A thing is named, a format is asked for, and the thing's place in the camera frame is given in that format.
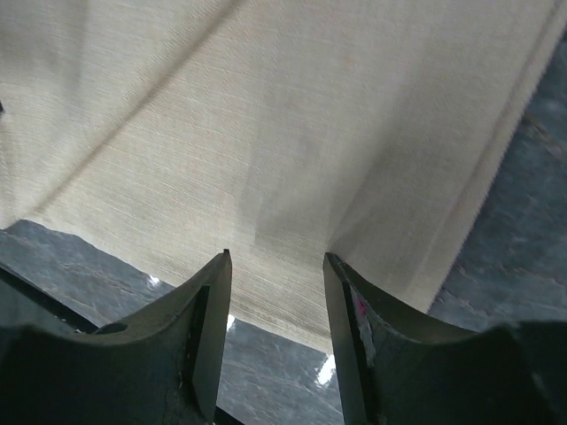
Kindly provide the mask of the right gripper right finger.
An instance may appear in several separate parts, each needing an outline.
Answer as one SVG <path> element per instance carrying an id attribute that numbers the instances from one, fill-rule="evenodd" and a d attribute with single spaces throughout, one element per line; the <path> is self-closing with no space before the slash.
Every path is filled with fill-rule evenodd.
<path id="1" fill-rule="evenodd" d="M 368 282 L 334 253 L 324 254 L 322 269 L 346 424 L 379 423 L 379 390 L 373 374 L 376 361 L 388 357 L 382 346 L 388 338 L 436 344 L 474 334 L 416 310 Z"/>

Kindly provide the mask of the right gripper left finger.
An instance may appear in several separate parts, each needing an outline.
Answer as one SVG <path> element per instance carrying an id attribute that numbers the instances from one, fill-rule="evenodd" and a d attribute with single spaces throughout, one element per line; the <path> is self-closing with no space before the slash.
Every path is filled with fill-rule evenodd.
<path id="1" fill-rule="evenodd" d="M 231 277 L 223 251 L 181 286 L 96 331 L 96 423 L 213 423 Z"/>

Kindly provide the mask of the beige cloth napkin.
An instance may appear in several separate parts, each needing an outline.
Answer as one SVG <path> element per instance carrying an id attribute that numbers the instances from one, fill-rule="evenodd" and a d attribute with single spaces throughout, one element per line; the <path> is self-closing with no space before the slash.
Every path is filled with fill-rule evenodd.
<path id="1" fill-rule="evenodd" d="M 563 1 L 4 1 L 1 224 L 329 350 L 322 258 L 425 311 L 566 24 Z"/>

